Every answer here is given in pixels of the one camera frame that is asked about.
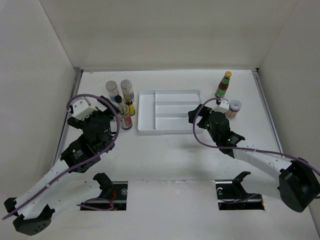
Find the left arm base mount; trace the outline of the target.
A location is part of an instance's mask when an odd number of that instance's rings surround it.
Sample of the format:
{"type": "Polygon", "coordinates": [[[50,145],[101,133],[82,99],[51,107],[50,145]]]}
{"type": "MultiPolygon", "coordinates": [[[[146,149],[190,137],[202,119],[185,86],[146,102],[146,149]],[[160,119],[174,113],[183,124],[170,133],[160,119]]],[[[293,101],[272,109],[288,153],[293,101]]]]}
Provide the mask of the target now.
{"type": "Polygon", "coordinates": [[[105,173],[97,173],[93,180],[99,184],[100,194],[79,204],[81,211],[106,212],[127,209],[127,181],[111,181],[105,173]]]}

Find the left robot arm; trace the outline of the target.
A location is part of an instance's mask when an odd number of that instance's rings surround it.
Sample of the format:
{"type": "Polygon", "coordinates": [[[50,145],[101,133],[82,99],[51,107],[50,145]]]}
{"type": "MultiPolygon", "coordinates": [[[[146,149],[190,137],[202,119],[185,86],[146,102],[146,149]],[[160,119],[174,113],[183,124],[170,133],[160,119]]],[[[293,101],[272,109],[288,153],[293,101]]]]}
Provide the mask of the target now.
{"type": "Polygon", "coordinates": [[[78,187],[65,189],[98,163],[102,154],[114,148],[120,132],[111,130],[111,121],[118,120],[120,110],[104,96],[95,99],[105,110],[92,107],[88,97],[89,94],[80,94],[67,103],[71,113],[67,124],[82,130],[80,137],[62,152],[53,167],[31,189],[4,202],[6,217],[16,217],[12,224],[18,233],[37,235],[64,210],[74,205],[86,208],[88,201],[106,201],[113,197],[114,184],[104,172],[95,174],[78,187]]]}

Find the white lid sauce jar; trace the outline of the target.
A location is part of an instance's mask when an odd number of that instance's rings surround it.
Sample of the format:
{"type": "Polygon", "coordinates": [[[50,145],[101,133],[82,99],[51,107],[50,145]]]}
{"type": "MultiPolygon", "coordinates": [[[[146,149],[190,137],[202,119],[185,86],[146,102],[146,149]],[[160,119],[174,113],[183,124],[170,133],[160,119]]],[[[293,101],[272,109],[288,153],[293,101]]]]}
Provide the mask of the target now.
{"type": "Polygon", "coordinates": [[[228,110],[225,113],[226,117],[229,119],[234,119],[240,109],[242,108],[242,103],[239,100],[231,100],[228,105],[228,110]]]}

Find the white peppercorn spice jar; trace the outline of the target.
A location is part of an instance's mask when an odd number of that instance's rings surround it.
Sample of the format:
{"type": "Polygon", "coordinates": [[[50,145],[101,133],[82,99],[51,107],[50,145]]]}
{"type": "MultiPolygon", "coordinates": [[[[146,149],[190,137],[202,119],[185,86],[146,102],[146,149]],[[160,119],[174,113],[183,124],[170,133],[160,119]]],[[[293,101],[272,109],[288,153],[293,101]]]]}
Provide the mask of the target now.
{"type": "Polygon", "coordinates": [[[120,95],[117,83],[113,80],[110,80],[106,82],[105,88],[108,92],[110,100],[115,103],[115,97],[120,95]]]}

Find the small gold cap oil bottle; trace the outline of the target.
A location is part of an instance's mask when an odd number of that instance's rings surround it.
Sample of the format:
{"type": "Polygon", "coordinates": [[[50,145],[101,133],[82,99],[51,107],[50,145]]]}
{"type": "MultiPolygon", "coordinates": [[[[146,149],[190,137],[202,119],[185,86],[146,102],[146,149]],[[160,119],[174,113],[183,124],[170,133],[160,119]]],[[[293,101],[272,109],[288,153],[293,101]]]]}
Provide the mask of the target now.
{"type": "Polygon", "coordinates": [[[125,100],[125,103],[128,107],[128,111],[129,111],[129,114],[131,116],[134,116],[136,114],[136,110],[135,110],[135,107],[134,107],[134,104],[133,104],[133,101],[131,99],[126,99],[125,100]]]}

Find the silver lid spice jar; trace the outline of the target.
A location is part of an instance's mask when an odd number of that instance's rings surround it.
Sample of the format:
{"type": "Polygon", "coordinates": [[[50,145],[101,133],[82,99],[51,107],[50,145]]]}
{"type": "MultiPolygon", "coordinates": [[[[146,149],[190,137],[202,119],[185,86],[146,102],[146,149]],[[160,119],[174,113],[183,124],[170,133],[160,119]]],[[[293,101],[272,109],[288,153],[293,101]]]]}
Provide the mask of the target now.
{"type": "Polygon", "coordinates": [[[121,87],[124,99],[131,100],[134,103],[135,102],[135,94],[134,94],[132,82],[128,79],[124,79],[121,81],[120,87],[121,87]]]}

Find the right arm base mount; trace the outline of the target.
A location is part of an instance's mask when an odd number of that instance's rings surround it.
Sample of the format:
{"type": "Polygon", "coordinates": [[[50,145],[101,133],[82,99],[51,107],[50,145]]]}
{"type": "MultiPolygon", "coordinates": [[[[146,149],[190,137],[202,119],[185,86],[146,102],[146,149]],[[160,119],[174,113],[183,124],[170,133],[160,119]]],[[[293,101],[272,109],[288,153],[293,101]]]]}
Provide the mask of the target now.
{"type": "Polygon", "coordinates": [[[215,188],[220,211],[265,210],[261,194],[248,193],[241,185],[251,173],[243,171],[234,179],[217,180],[215,188]]]}

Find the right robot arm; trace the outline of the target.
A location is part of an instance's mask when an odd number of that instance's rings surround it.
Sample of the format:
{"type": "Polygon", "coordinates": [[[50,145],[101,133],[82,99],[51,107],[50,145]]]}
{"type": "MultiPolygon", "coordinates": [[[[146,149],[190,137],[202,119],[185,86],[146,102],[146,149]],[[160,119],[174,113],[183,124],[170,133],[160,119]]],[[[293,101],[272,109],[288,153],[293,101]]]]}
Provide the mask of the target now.
{"type": "Polygon", "coordinates": [[[291,210],[301,213],[320,197],[318,170],[300,157],[249,145],[243,136],[231,130],[224,113],[200,104],[188,112],[188,122],[209,133],[215,143],[212,148],[272,177],[272,181],[246,180],[250,172],[241,172],[229,185],[235,196],[234,204],[262,194],[279,199],[291,210]]]}

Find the black cap soy sauce bottle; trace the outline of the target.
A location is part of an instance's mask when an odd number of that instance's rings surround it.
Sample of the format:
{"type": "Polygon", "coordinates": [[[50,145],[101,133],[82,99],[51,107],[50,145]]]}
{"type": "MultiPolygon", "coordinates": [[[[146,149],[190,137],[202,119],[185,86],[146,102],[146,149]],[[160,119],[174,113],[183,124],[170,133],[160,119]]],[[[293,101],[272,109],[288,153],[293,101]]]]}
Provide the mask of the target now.
{"type": "Polygon", "coordinates": [[[132,127],[133,123],[128,106],[123,102],[120,95],[115,96],[114,100],[117,103],[117,107],[119,109],[118,117],[120,126],[124,130],[129,130],[132,127]]]}

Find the yellow cap chili sauce bottle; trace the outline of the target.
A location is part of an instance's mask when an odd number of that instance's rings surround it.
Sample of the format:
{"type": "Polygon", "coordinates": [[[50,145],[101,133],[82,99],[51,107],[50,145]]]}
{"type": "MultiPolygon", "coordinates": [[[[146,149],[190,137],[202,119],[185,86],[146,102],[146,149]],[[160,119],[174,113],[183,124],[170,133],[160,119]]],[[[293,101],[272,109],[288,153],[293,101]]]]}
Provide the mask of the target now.
{"type": "Polygon", "coordinates": [[[225,72],[224,77],[221,79],[221,81],[217,87],[217,90],[215,92],[216,98],[224,98],[225,97],[225,94],[226,94],[227,89],[229,87],[231,76],[232,76],[231,71],[228,70],[225,72]]]}

